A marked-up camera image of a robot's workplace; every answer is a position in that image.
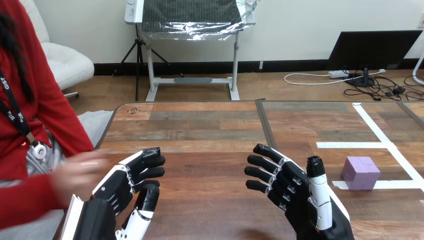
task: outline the white chair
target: white chair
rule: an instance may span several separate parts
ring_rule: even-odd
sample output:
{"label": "white chair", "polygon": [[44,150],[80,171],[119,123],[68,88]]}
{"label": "white chair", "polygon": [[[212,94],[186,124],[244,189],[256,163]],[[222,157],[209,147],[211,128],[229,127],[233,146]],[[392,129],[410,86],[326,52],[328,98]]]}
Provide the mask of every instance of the white chair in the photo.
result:
{"label": "white chair", "polygon": [[[41,43],[48,65],[60,89],[66,89],[77,83],[84,82],[94,75],[93,62],[78,51],[51,43],[46,25],[33,0],[20,0],[35,28],[38,40]],[[65,94],[67,98],[78,96],[78,92]]]}

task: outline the red jacket sleeve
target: red jacket sleeve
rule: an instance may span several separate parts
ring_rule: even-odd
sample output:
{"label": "red jacket sleeve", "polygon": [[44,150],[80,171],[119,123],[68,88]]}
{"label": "red jacket sleeve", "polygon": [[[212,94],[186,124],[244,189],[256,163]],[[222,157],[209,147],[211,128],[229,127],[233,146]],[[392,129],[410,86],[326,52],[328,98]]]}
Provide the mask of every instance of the red jacket sleeve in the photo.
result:
{"label": "red jacket sleeve", "polygon": [[86,131],[65,98],[50,70],[43,48],[37,38],[31,20],[20,5],[22,27],[26,28],[21,43],[27,52],[29,69],[32,70],[38,98],[37,117],[59,142],[65,156],[70,157],[94,149]]}
{"label": "red jacket sleeve", "polygon": [[30,176],[19,185],[0,188],[0,229],[32,222],[48,211],[64,209],[51,185],[50,175]]}

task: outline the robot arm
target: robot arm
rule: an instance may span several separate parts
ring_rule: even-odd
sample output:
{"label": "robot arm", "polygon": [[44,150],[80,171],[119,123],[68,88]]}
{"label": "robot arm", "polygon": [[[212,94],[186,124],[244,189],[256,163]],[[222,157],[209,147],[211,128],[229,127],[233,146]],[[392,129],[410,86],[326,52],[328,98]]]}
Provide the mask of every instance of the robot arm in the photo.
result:
{"label": "robot arm", "polygon": [[[146,233],[159,198],[159,182],[148,180],[164,175],[165,158],[160,148],[145,149],[115,165],[83,202],[73,196],[66,215],[62,240],[141,240]],[[140,192],[134,210],[122,230],[114,233],[115,216]]]}
{"label": "robot arm", "polygon": [[247,161],[263,169],[247,166],[248,189],[261,191],[285,212],[298,240],[354,240],[349,215],[327,184],[323,161],[307,160],[307,173],[294,161],[271,147],[258,144]]}

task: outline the white cable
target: white cable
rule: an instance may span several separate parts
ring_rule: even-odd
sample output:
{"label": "white cable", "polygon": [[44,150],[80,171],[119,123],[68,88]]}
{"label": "white cable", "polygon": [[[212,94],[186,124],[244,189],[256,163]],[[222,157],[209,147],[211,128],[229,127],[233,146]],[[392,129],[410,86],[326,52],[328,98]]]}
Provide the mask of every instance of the white cable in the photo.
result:
{"label": "white cable", "polygon": [[[368,75],[377,75],[377,74],[382,74],[382,73],[385,73],[385,72],[386,72],[386,70],[380,69],[380,71],[378,71],[376,73],[370,73]],[[293,76],[293,75],[306,75],[306,76],[314,76],[314,77],[328,77],[329,76],[329,75],[315,75],[315,74],[307,74],[307,73],[292,73],[292,74],[285,76],[284,81],[286,81],[289,84],[293,84],[293,85],[328,85],[328,84],[341,83],[341,82],[345,82],[345,81],[348,81],[348,80],[359,79],[359,78],[363,77],[363,76],[357,76],[357,77],[342,79],[342,80],[338,80],[338,81],[321,82],[321,83],[299,83],[299,82],[291,82],[291,81],[287,80],[287,77]]]}
{"label": "white cable", "polygon": [[424,52],[422,53],[421,58],[418,60],[418,63],[416,64],[416,66],[415,66],[415,68],[413,69],[413,72],[412,72],[412,77],[415,80],[415,82],[417,82],[417,83],[419,83],[421,85],[424,85],[424,81],[421,81],[420,79],[418,79],[418,77],[417,77],[417,71],[420,68],[420,65],[423,62],[423,60],[424,60]]}

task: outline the tripod stand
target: tripod stand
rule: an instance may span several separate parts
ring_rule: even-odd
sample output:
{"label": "tripod stand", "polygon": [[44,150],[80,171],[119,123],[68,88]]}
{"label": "tripod stand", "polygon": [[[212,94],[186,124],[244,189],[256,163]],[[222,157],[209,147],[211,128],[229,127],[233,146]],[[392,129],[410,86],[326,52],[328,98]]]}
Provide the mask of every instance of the tripod stand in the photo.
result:
{"label": "tripod stand", "polygon": [[[137,69],[136,69],[136,74],[135,74],[136,75],[136,77],[135,77],[135,101],[138,102],[139,101],[139,79],[140,79],[139,70],[140,70],[140,65],[141,65],[141,67],[143,67],[142,45],[146,45],[146,43],[145,43],[145,41],[140,39],[139,28],[138,28],[137,24],[135,25],[135,33],[137,34],[137,38],[134,40],[134,44],[132,45],[132,47],[126,53],[125,57],[120,62],[120,68],[122,69],[122,64],[125,62],[125,60],[127,60],[128,56],[130,55],[130,53],[133,51],[133,49],[137,45],[137,65],[136,65]],[[167,66],[170,65],[170,63],[165,58],[163,58],[161,55],[159,55],[159,53],[157,53],[155,50],[152,49],[151,52],[154,53],[158,58],[160,58]]]}

